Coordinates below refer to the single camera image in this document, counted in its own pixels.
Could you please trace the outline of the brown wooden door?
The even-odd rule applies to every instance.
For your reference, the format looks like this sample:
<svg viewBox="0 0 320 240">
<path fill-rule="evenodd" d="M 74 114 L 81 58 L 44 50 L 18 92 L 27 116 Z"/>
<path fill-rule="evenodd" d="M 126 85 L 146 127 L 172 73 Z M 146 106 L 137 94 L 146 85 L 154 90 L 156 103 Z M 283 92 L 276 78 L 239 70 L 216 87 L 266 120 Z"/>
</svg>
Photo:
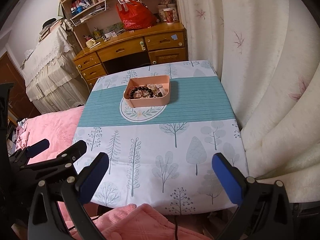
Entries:
<svg viewBox="0 0 320 240">
<path fill-rule="evenodd" d="M 1 83 L 13 82 L 10 91 L 9 110 L 18 119 L 34 118 L 41 115 L 26 94 L 25 81 L 14 66 L 7 52 L 1 56 Z"/>
</svg>

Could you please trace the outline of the pink blanket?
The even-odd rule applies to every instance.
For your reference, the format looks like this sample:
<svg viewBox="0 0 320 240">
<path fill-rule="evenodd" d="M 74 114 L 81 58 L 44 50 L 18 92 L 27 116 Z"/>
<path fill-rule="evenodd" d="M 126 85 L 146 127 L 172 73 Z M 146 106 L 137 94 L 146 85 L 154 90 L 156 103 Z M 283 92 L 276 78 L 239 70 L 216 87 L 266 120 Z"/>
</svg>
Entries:
<svg viewBox="0 0 320 240">
<path fill-rule="evenodd" d="M 48 139 L 50 146 L 29 162 L 31 164 L 55 158 L 59 153 L 84 139 L 76 131 L 84 107 L 39 115 L 21 121 L 16 130 L 16 148 L 31 146 Z M 95 200 L 85 205 L 94 224 L 107 239 L 207 239 L 199 232 L 180 227 L 149 204 L 125 204 L 116 207 L 122 194 L 115 182 L 102 182 Z"/>
</svg>

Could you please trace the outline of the white lace furniture cover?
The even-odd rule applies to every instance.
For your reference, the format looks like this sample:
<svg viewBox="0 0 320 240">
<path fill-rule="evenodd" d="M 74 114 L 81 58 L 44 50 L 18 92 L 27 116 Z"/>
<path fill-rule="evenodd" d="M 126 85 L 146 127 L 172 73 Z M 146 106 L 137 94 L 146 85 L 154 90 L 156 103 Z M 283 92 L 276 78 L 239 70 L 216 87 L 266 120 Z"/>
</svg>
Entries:
<svg viewBox="0 0 320 240">
<path fill-rule="evenodd" d="M 26 94 L 40 113 L 84 105 L 89 89 L 73 59 L 80 46 L 63 23 L 45 27 L 34 49 L 26 50 L 20 66 Z"/>
</svg>

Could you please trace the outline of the patterned teal white tablecloth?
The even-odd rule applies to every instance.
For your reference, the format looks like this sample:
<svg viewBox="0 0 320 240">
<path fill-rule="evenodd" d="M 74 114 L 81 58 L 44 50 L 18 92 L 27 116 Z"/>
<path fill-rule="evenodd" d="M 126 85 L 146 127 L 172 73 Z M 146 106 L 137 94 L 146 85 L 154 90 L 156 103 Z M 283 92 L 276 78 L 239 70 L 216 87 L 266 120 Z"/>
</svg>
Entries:
<svg viewBox="0 0 320 240">
<path fill-rule="evenodd" d="M 170 102 L 131 108 L 123 94 L 131 78 L 168 75 Z M 164 215 L 205 213 L 232 207 L 213 169 L 222 153 L 248 175 L 240 131 L 210 62 L 147 66 L 101 77 L 80 117 L 87 145 L 81 171 L 100 153 L 110 166 L 102 182 L 115 182 L 125 204 L 149 204 Z"/>
</svg>

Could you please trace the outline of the pink plastic tray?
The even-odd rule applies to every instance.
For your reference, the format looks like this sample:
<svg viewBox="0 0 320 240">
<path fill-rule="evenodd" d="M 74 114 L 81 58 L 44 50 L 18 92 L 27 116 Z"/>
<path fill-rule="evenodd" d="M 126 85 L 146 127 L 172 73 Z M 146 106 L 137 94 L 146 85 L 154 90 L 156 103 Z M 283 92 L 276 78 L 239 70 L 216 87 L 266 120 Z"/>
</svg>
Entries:
<svg viewBox="0 0 320 240">
<path fill-rule="evenodd" d="M 150 97 L 147 84 L 162 84 L 167 94 L 161 98 Z M 131 108 L 165 106 L 170 101 L 171 84 L 168 75 L 131 78 L 124 91 L 123 98 Z"/>
</svg>

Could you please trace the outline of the cream floral curtain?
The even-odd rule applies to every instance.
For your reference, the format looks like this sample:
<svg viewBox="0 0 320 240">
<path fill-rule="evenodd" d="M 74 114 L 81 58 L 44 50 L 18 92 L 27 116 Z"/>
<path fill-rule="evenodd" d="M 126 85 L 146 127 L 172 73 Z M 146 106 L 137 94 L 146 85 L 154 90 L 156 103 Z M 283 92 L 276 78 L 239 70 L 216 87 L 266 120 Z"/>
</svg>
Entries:
<svg viewBox="0 0 320 240">
<path fill-rule="evenodd" d="M 189 59 L 214 67 L 249 174 L 319 200 L 319 26 L 301 0 L 177 0 Z"/>
</svg>

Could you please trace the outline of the wooden desk with drawers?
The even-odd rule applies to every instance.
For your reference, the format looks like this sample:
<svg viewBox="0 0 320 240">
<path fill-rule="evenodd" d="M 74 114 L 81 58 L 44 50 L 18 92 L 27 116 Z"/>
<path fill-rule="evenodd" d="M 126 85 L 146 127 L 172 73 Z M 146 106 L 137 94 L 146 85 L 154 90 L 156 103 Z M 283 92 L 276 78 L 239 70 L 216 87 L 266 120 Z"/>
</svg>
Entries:
<svg viewBox="0 0 320 240">
<path fill-rule="evenodd" d="M 73 61 L 92 89 L 105 75 L 154 64 L 187 61 L 187 46 L 187 31 L 183 24 L 159 23 L 147 29 L 126 31 L 92 48 L 85 48 Z"/>
</svg>

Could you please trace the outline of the red plastic bag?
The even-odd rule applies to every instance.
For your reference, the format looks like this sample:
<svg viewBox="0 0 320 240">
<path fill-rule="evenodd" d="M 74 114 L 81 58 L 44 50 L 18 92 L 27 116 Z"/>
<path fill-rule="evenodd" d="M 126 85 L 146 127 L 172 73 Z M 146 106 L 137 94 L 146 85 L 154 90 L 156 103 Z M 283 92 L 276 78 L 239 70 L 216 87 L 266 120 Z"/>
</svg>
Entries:
<svg viewBox="0 0 320 240">
<path fill-rule="evenodd" d="M 157 24 L 156 16 L 140 2 L 117 3 L 116 10 L 125 30 L 145 29 Z"/>
</svg>

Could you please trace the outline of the red patterned cup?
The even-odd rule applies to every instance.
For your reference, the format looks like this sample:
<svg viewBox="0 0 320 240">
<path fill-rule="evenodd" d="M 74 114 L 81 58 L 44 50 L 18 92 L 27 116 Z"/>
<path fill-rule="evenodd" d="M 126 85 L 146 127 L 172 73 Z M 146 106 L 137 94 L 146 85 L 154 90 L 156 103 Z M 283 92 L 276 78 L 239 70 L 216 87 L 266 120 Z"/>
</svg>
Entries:
<svg viewBox="0 0 320 240">
<path fill-rule="evenodd" d="M 166 23 L 167 24 L 173 24 L 174 23 L 173 9 L 172 8 L 164 8 L 163 11 L 164 11 L 164 14 L 165 14 Z"/>
</svg>

